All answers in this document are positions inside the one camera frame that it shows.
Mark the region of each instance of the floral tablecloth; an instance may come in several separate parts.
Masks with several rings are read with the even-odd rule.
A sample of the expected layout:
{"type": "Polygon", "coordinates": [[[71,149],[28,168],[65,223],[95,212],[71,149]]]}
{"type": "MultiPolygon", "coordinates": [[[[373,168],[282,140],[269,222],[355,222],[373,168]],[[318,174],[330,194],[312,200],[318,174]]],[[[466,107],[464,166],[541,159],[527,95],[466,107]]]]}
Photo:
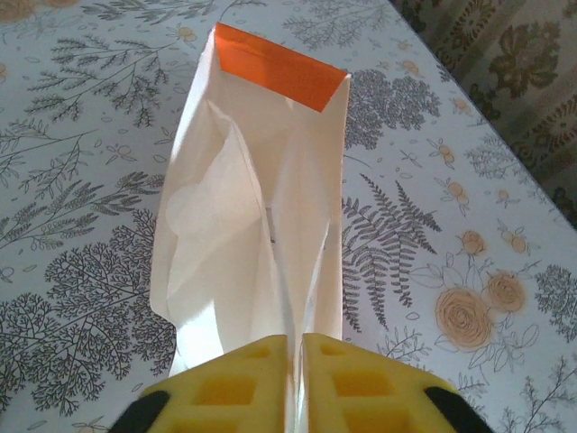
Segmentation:
{"type": "Polygon", "coordinates": [[[0,2],[0,430],[105,431],[167,374],[163,173],[222,21],[353,73],[344,336],[498,432],[577,421],[577,235],[380,0],[0,2]]]}

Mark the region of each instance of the orange label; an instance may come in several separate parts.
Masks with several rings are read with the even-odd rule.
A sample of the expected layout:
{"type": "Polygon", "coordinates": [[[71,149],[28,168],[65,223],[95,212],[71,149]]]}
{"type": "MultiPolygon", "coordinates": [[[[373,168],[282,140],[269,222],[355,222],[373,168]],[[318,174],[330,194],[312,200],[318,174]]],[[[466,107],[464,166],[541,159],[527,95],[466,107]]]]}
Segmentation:
{"type": "Polygon", "coordinates": [[[221,69],[316,111],[323,111],[346,72],[253,34],[217,24],[221,69]]]}

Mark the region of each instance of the tablecloth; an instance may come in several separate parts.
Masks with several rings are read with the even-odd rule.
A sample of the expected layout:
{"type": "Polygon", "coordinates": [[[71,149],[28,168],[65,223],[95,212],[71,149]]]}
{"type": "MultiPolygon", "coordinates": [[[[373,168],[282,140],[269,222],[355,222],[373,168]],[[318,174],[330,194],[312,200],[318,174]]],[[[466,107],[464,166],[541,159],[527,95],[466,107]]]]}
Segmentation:
{"type": "Polygon", "coordinates": [[[498,432],[572,431],[577,235],[388,2],[0,11],[2,431],[105,431],[167,374],[155,214],[218,21],[353,74],[343,338],[454,383],[498,432]]]}

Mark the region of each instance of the paper bag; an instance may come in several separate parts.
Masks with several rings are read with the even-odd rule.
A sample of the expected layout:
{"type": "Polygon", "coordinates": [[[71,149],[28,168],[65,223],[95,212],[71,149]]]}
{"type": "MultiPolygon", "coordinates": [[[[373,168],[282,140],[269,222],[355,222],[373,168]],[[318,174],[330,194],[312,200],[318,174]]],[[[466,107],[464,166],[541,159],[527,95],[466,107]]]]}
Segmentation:
{"type": "Polygon", "coordinates": [[[177,328],[171,374],[286,334],[342,329],[345,72],[218,24],[160,202],[151,307],[177,328]]]}

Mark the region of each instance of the patterned curtain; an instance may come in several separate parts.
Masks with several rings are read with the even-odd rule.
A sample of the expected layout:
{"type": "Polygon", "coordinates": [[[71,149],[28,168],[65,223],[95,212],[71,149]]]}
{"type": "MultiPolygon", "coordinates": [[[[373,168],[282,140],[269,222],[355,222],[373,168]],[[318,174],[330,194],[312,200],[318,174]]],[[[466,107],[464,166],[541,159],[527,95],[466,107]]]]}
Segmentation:
{"type": "Polygon", "coordinates": [[[577,0],[393,3],[577,226],[577,0]]]}

